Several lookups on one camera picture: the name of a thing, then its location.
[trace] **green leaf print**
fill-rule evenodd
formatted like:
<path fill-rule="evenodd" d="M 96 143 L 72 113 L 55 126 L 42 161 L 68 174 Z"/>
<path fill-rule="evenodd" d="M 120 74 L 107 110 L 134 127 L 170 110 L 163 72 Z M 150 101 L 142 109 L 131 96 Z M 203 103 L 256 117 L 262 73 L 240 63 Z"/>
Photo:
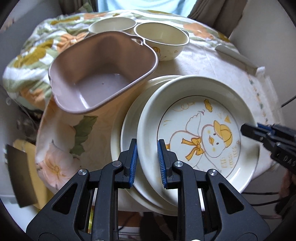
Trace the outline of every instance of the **green leaf print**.
<path fill-rule="evenodd" d="M 71 154 L 80 156 L 83 152 L 85 152 L 81 144 L 88 139 L 97 118 L 97 116 L 84 115 L 82 120 L 77 125 L 73 126 L 76 133 L 74 147 L 70 150 Z"/>

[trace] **stack of plates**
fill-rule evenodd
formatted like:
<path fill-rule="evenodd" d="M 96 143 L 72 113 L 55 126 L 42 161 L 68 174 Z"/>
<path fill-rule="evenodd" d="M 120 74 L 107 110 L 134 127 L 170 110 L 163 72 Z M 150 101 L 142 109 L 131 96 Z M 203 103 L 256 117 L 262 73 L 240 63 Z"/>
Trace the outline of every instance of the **stack of plates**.
<path fill-rule="evenodd" d="M 197 75 L 159 77 L 148 81 L 127 113 L 118 114 L 112 159 L 137 138 L 139 160 L 129 194 L 152 211 L 177 215 L 177 190 L 161 183 L 157 140 L 164 139 L 167 149 L 195 169 L 217 169 L 242 192 L 259 157 L 259 145 L 240 134 L 244 123 L 255 123 L 247 104 L 221 82 Z"/>

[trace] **duck beak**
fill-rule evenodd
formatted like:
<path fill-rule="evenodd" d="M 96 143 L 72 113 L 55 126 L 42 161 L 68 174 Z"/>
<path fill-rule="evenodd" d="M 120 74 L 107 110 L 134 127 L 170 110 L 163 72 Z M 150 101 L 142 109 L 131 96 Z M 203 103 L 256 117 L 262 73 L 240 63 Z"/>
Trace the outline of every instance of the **duck beak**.
<path fill-rule="evenodd" d="M 209 136 L 209 143 L 211 143 L 212 145 L 214 145 L 214 138 L 212 138 L 211 136 Z"/>

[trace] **light blue curtain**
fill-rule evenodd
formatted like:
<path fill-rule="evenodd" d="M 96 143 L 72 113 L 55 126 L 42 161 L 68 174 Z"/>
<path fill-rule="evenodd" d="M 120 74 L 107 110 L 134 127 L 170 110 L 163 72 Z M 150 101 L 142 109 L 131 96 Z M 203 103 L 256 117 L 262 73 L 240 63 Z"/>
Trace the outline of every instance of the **light blue curtain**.
<path fill-rule="evenodd" d="M 169 12 L 187 17 L 197 0 L 97 0 L 98 11 L 142 9 Z"/>

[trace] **duck's yellow hat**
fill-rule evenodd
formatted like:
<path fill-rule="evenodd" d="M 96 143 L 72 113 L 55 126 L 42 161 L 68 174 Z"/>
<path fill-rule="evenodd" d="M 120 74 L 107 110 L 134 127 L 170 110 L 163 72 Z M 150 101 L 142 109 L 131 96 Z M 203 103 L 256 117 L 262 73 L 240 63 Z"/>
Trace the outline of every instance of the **duck's yellow hat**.
<path fill-rule="evenodd" d="M 226 125 L 220 125 L 218 121 L 214 121 L 214 130 L 216 134 L 224 141 L 225 147 L 229 147 L 232 143 L 232 132 Z"/>

